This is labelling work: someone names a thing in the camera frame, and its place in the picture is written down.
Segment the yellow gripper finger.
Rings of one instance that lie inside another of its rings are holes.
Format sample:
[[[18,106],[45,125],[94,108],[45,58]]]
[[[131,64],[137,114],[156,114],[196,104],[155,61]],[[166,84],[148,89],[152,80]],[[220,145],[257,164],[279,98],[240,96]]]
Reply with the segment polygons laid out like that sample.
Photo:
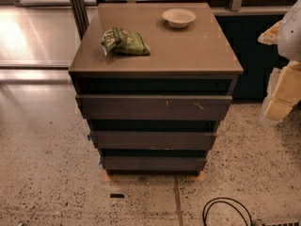
[[[280,25],[281,21],[278,21],[263,33],[261,33],[258,37],[258,42],[266,45],[277,44]]]
[[[301,62],[291,60],[282,69],[270,74],[267,96],[261,114],[271,121],[282,121],[301,101]]]

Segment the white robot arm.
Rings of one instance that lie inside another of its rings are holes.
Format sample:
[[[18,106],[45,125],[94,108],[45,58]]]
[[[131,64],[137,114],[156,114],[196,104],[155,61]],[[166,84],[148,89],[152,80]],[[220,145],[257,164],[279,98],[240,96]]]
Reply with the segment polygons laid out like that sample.
[[[261,33],[258,42],[276,44],[278,54],[289,59],[282,69],[272,70],[261,106],[261,119],[277,124],[301,101],[301,0],[297,0],[281,21]]]

